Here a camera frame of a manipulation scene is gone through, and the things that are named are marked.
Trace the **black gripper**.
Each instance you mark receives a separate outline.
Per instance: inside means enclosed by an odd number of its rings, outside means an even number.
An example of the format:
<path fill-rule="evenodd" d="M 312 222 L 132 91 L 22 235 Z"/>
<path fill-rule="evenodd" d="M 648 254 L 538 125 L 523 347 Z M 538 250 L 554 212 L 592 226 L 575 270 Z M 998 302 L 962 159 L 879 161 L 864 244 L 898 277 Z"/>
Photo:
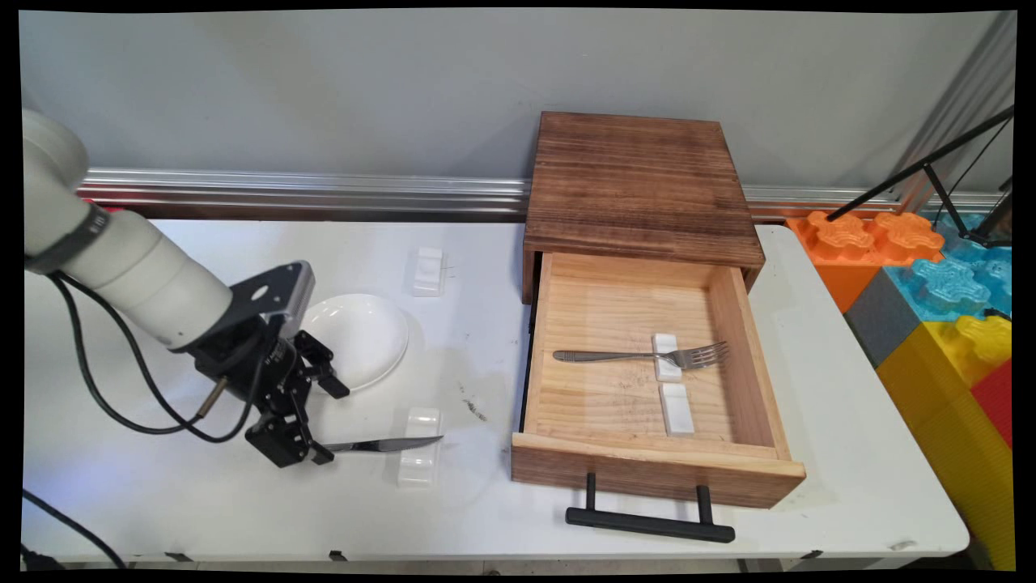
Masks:
<path fill-rule="evenodd" d="M 326 465 L 334 453 L 308 428 L 306 411 L 311 381 L 340 399 L 350 389 L 337 377 L 334 353 L 321 341 L 300 330 L 290 339 L 271 332 L 270 323 L 253 317 L 193 343 L 193 365 L 207 379 L 223 382 L 223 393 L 247 401 L 259 374 L 256 406 L 287 406 L 285 412 L 264 412 L 244 432 L 244 440 L 277 468 L 300 462 Z"/>

